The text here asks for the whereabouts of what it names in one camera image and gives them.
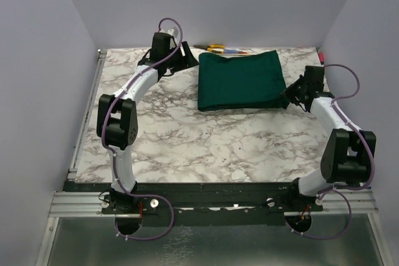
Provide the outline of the dark green surgical cloth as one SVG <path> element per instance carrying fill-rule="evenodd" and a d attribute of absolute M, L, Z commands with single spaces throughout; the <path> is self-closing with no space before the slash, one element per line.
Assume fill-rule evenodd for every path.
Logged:
<path fill-rule="evenodd" d="M 199 55 L 197 107 L 201 112 L 282 108 L 285 89 L 275 50 L 232 58 Z"/>

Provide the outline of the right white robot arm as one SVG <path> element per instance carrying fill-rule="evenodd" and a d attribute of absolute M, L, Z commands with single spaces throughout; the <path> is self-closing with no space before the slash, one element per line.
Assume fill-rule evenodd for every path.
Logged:
<path fill-rule="evenodd" d="M 339 107 L 338 101 L 356 96 L 360 81 L 355 78 L 354 93 L 335 97 L 324 91 L 325 69 L 307 66 L 304 74 L 284 90 L 284 96 L 305 112 L 312 114 L 329 135 L 318 170 L 297 179 L 297 188 L 286 196 L 287 205 L 295 211 L 309 203 L 309 196 L 322 197 L 326 192 L 338 189 L 360 191 L 369 188 L 375 175 L 375 146 L 377 137 L 372 131 L 355 125 Z"/>

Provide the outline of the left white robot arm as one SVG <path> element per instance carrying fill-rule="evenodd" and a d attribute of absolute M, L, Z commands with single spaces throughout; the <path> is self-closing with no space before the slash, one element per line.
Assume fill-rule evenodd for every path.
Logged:
<path fill-rule="evenodd" d="M 137 183 L 132 168 L 132 144 L 138 135 L 137 105 L 162 77 L 197 65 L 186 41 L 177 42 L 171 34 L 157 32 L 132 77 L 115 93 L 100 96 L 97 136 L 110 156 L 112 189 L 120 192 L 116 205 L 121 211 L 132 212 L 138 204 L 131 193 Z"/>

